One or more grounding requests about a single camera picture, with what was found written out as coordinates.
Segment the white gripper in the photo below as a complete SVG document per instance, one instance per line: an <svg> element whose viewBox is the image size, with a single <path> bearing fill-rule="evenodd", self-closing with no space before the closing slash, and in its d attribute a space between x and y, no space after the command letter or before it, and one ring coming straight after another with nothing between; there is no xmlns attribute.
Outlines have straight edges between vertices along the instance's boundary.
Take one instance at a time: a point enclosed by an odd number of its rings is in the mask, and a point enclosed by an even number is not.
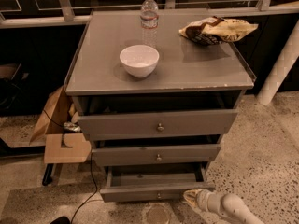
<svg viewBox="0 0 299 224"><path fill-rule="evenodd" d="M220 210L220 197L207 189L189 189L183 198L191 207L199 207L203 211L217 213Z"/></svg>

